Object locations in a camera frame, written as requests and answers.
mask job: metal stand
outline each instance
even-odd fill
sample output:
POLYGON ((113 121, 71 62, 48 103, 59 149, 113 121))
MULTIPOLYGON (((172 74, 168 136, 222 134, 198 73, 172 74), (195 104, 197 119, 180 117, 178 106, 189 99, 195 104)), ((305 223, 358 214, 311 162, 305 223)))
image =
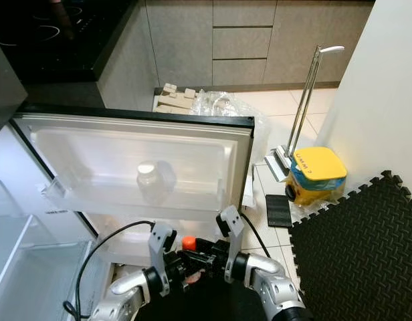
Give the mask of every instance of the metal stand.
POLYGON ((304 90, 301 95, 300 104, 298 105, 297 113, 295 115, 294 124, 292 125, 288 143, 287 145, 280 145, 277 148, 272 149, 271 153, 264 158, 268 167, 272 171, 274 178, 278 182, 283 181, 289 174, 292 155, 294 154, 295 147, 300 137, 302 125, 304 123, 304 120, 306 119, 308 104, 310 102, 314 84, 316 83, 316 77, 318 75, 320 63, 322 62, 322 57, 324 54, 342 50, 344 50, 344 47, 341 45, 336 45, 324 49, 322 49, 322 47, 320 47, 319 45, 316 47, 316 51, 314 52, 312 59, 312 64, 310 65, 310 70, 308 71, 306 84, 304 85, 304 90), (292 143, 295 132, 296 135, 294 143, 292 143))

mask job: yellow lid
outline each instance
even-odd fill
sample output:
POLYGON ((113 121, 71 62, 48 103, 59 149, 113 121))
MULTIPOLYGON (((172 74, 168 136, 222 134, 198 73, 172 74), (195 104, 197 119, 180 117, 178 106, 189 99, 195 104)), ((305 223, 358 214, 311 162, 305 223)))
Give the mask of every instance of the yellow lid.
POLYGON ((294 152, 298 168, 311 181, 340 179, 347 175, 346 168, 332 150, 326 147, 309 147, 294 152))

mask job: refrigerator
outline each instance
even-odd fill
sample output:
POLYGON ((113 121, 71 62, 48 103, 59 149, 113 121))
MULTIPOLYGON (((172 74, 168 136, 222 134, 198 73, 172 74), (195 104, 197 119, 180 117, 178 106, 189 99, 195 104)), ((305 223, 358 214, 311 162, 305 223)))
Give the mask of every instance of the refrigerator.
MULTIPOLYGON (((15 96, 0 97, 0 320, 71 320, 62 302, 74 301, 84 258, 123 225, 165 221, 177 246, 185 235, 217 239, 217 214, 241 206, 252 117, 28 104, 20 92, 16 113, 15 96)), ((150 265, 149 233, 133 227, 94 255, 83 314, 116 264, 150 265)))

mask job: white plastic bottle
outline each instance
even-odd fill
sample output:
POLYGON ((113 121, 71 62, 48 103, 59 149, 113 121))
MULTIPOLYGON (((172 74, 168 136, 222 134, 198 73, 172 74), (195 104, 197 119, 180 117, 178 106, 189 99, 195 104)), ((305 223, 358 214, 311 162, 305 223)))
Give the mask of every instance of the white plastic bottle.
POLYGON ((156 162, 151 160, 141 162, 138 165, 136 182, 148 204, 160 205, 165 201, 167 188, 156 162))

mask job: cabinet drawer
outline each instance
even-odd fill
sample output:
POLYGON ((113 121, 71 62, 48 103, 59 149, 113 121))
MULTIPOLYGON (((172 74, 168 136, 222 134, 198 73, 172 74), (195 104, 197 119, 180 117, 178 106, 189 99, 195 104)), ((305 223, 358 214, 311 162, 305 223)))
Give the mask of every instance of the cabinet drawer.
POLYGON ((213 59, 266 58, 271 28, 213 30, 213 59))
POLYGON ((275 9, 276 0, 213 0, 213 25, 273 25, 275 9))
POLYGON ((215 60, 213 61, 213 85, 261 84, 266 59, 215 60))

